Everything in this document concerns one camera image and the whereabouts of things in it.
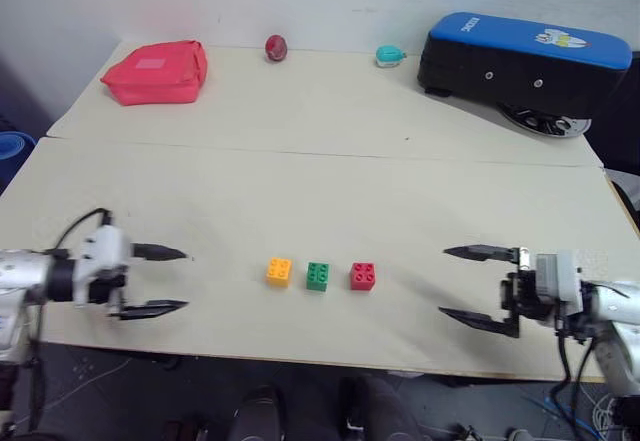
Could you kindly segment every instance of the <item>robotic arm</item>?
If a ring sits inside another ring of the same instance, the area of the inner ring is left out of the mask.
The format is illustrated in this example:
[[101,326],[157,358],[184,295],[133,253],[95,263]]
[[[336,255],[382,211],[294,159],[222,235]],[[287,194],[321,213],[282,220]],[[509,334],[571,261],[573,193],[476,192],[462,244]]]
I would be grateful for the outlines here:
[[[84,239],[78,257],[70,257],[68,250],[60,248],[62,241],[94,214],[102,214],[100,226]],[[32,340],[29,329],[30,306],[41,307],[49,301],[73,301],[79,307],[106,304],[109,316],[133,320],[155,318],[187,304],[153,300],[127,305],[124,289],[133,257],[169,261],[186,255],[156,244],[131,243],[112,224],[111,212],[102,208],[78,219],[53,249],[0,250],[0,439],[10,434],[12,426],[10,406],[17,368],[27,359],[30,344],[36,346],[38,342],[39,333]]]
[[619,424],[640,422],[640,286],[582,279],[571,251],[533,256],[527,248],[460,246],[445,253],[474,261],[495,259],[517,266],[502,281],[504,321],[448,308],[440,311],[475,329],[520,336],[520,316],[552,326],[559,337],[595,341],[595,355],[609,389],[617,397]]

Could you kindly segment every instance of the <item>toy block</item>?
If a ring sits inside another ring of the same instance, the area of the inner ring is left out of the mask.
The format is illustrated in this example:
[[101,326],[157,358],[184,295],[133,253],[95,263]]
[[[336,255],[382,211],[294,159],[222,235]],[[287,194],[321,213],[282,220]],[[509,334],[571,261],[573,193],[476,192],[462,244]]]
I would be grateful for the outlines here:
[[351,266],[351,289],[371,291],[376,284],[376,272],[373,263],[353,263]]
[[282,258],[271,258],[267,268],[267,282],[271,286],[286,288],[289,286],[289,272],[291,271],[291,260]]
[[329,282],[329,265],[323,263],[309,263],[307,269],[307,289],[326,291]]

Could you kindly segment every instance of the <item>red lego brick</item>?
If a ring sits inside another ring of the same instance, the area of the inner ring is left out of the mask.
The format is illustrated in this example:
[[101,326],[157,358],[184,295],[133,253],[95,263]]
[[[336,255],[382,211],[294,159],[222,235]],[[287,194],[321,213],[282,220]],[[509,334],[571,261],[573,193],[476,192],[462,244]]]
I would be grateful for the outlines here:
[[351,289],[371,291],[376,284],[376,272],[373,263],[353,263],[351,266]]

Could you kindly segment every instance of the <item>small teal object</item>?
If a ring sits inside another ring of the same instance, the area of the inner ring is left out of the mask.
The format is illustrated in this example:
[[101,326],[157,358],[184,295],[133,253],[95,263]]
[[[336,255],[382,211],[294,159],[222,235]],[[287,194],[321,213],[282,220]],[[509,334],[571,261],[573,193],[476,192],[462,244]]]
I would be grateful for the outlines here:
[[392,68],[399,65],[407,55],[395,46],[380,46],[376,51],[376,63],[381,68]]

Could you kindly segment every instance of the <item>red ball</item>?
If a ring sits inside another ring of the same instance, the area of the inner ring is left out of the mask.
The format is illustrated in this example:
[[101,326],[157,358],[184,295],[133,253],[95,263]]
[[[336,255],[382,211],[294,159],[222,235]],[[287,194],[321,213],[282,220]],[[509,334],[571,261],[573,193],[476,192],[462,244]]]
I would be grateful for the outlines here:
[[264,50],[271,61],[282,61],[287,56],[287,43],[282,36],[274,34],[267,39]]

